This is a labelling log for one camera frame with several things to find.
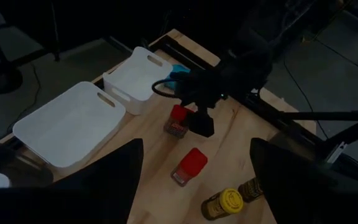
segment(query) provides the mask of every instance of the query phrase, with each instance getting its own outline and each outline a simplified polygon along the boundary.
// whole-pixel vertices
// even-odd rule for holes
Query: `blue object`
[[[173,72],[187,72],[187,73],[190,72],[190,70],[187,69],[186,67],[184,67],[183,65],[172,65],[172,67],[173,67],[172,72],[165,79],[171,78],[171,74]],[[176,83],[175,82],[166,82],[166,83],[164,83],[164,85],[165,85],[165,87],[167,87],[171,90],[175,90]]]

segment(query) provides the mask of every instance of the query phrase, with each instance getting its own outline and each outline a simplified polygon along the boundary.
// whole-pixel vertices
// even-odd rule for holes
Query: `floor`
[[[342,15],[328,27],[319,40],[358,63],[358,21]],[[0,30],[0,44],[8,59],[28,54],[41,46],[14,27]],[[96,78],[128,55],[102,40],[95,41],[63,55],[54,62],[52,55],[33,61],[41,82],[37,104],[29,111],[63,93],[74,84]],[[315,111],[358,110],[358,68],[343,60],[317,42],[294,45],[285,56],[288,68],[309,98]],[[30,64],[19,68],[23,85],[15,92],[0,95],[0,136],[15,121],[19,113],[32,104],[37,83]],[[282,61],[274,65],[267,89],[300,111],[309,107],[285,70]],[[321,122],[328,136],[349,127],[349,122]],[[321,130],[318,136],[324,137]],[[346,149],[346,154],[358,160],[358,141]]]
[[[358,20],[343,14],[318,39],[358,64]],[[358,68],[318,42],[295,44],[286,61],[315,111],[358,110]],[[283,66],[276,63],[266,88],[300,111],[310,108]],[[330,137],[354,124],[348,121],[321,121]],[[317,135],[325,139],[318,129]],[[358,160],[358,141],[345,153]]]
[[[0,24],[4,23],[0,15]],[[0,30],[0,46],[8,60],[14,60],[41,46],[15,27]],[[123,61],[128,55],[123,54],[102,40],[81,46],[61,55],[62,60],[55,62],[48,54],[32,64],[35,66],[40,83],[37,103],[28,113],[54,99],[65,90],[80,81],[91,81],[106,70]],[[19,68],[23,75],[22,86],[6,95],[0,95],[0,137],[19,114],[34,102],[37,82],[31,64]]]

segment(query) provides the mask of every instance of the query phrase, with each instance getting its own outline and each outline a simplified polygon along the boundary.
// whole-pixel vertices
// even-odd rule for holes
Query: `spice jar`
[[[236,189],[224,189],[201,204],[201,213],[207,220],[216,220],[239,213],[244,206]]]
[[[194,111],[180,105],[174,105],[168,121],[164,124],[164,131],[178,138],[185,137],[189,130],[186,122],[186,117],[189,113],[194,113]]]
[[[250,203],[264,194],[256,177],[239,186],[243,201]]]
[[[184,187],[189,180],[201,172],[207,162],[208,158],[200,150],[193,148],[172,171],[171,177]]]

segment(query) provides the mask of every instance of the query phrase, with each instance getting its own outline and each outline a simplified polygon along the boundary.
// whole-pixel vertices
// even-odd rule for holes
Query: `wooden tabletop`
[[[219,62],[217,56],[177,30],[171,30],[167,35],[211,65]],[[168,62],[179,63],[164,52],[157,51],[156,54]],[[279,110],[296,111],[266,89],[261,91],[261,97]],[[268,122],[228,98],[209,110],[215,125],[213,136],[204,138],[188,132],[183,139],[177,139],[165,133],[163,125],[172,106],[178,103],[178,100],[153,95],[147,111],[140,116],[127,113],[118,133],[88,162],[97,161],[131,139],[143,139],[142,175],[128,223],[209,223],[200,212],[202,201],[226,187],[237,188],[253,178],[250,140],[255,137],[270,139],[278,132]],[[316,132],[314,122],[299,123],[312,133]],[[171,179],[170,173],[193,147],[208,157],[208,163],[197,177],[180,187]],[[214,223],[275,223],[275,220],[269,205],[261,198],[246,205],[241,213]]]

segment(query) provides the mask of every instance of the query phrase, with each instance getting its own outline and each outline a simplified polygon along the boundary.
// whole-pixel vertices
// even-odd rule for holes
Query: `yellow lid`
[[[235,214],[241,211],[244,206],[242,197],[236,189],[224,189],[219,196],[219,203],[223,210],[230,214]]]

